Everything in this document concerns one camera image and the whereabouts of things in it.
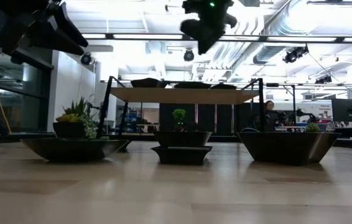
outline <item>white ceiling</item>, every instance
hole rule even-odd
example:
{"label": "white ceiling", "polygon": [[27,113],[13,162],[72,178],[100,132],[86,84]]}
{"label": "white ceiling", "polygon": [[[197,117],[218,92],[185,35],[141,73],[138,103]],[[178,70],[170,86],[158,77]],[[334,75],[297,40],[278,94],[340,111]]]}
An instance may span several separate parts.
{"label": "white ceiling", "polygon": [[[239,24],[234,29],[228,28],[227,34],[258,34],[262,31],[266,19],[276,13],[286,0],[273,0],[273,5],[262,5],[259,8],[244,7],[234,0],[234,6],[229,13],[236,16]],[[66,0],[70,19],[82,33],[180,33],[179,25],[187,18],[197,15],[185,15],[181,8],[182,0]],[[295,25],[304,26],[314,24],[314,30],[308,35],[352,35],[352,7],[340,6],[307,6],[300,12],[299,19],[293,21]],[[163,51],[160,55],[147,54],[147,42],[144,41],[115,41],[91,40],[90,45],[112,45],[113,52],[100,53],[99,61],[115,60],[119,65],[119,74],[127,79],[157,76],[168,80],[178,76],[182,80],[188,77],[198,78],[194,71],[199,64],[210,67],[230,68],[242,55],[233,54],[242,47],[244,50],[249,43],[217,43],[205,55],[197,54],[196,42],[167,41],[163,48],[179,47],[182,50]],[[312,44],[309,45],[311,55],[325,68],[331,68],[333,74],[346,74],[346,66],[341,63],[352,60],[352,45],[343,44]],[[183,51],[191,48],[195,52],[193,62],[184,62]],[[239,81],[249,81],[252,77],[264,77],[265,82],[314,82],[309,76],[321,72],[323,69],[309,55],[293,64],[285,64],[282,57],[285,51],[272,58],[265,66],[253,65],[251,58],[235,68],[232,78]],[[159,70],[166,70],[166,75],[159,76]],[[220,78],[225,70],[208,70],[205,77]]]}

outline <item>black tray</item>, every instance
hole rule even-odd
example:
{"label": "black tray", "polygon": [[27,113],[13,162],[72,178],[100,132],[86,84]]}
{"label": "black tray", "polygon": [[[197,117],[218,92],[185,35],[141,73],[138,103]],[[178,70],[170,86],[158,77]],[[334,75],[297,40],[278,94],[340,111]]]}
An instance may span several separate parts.
{"label": "black tray", "polygon": [[204,147],[153,147],[162,164],[203,165],[212,146]]}
{"label": "black tray", "polygon": [[102,160],[127,144],[128,140],[102,139],[20,139],[44,159],[53,162],[89,162]]}
{"label": "black tray", "polygon": [[154,136],[162,147],[203,147],[212,132],[208,131],[155,131]]}

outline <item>spotlight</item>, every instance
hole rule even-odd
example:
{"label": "spotlight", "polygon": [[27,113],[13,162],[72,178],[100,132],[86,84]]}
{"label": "spotlight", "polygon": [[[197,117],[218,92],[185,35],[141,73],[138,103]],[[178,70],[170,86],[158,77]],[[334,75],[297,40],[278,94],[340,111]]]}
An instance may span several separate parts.
{"label": "spotlight", "polygon": [[308,54],[308,47],[296,47],[292,50],[287,51],[287,55],[282,59],[285,63],[294,63],[296,60],[303,57],[303,55]]}
{"label": "spotlight", "polygon": [[198,41],[198,54],[205,54],[225,34],[225,24],[232,28],[237,19],[227,14],[232,0],[186,0],[182,7],[186,14],[197,13],[200,20],[187,19],[180,25],[180,31]]}
{"label": "spotlight", "polygon": [[184,53],[184,61],[191,62],[192,60],[194,60],[193,50],[187,49],[186,52]]}
{"label": "spotlight", "polygon": [[95,61],[95,58],[91,56],[91,52],[84,53],[81,57],[81,63],[83,65],[93,65]]}

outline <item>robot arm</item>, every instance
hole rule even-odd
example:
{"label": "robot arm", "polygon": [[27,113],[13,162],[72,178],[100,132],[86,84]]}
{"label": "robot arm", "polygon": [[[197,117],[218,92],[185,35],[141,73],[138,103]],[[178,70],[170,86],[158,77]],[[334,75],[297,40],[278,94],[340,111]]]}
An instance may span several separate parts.
{"label": "robot arm", "polygon": [[0,0],[0,10],[8,16],[0,30],[0,48],[12,54],[23,37],[36,47],[83,55],[88,42],[68,18],[62,0]]}

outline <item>table surface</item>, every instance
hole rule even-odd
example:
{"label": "table surface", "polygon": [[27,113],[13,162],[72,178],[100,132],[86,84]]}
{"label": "table surface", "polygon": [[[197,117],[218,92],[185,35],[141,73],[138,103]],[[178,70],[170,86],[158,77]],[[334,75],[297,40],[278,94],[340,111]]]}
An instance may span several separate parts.
{"label": "table surface", "polygon": [[208,145],[204,166],[171,166],[150,150],[157,142],[88,164],[0,144],[0,223],[352,224],[352,149],[293,167],[253,162],[243,144]]}
{"label": "table surface", "polygon": [[238,105],[259,95],[256,90],[211,90],[178,88],[111,88],[125,102]]}

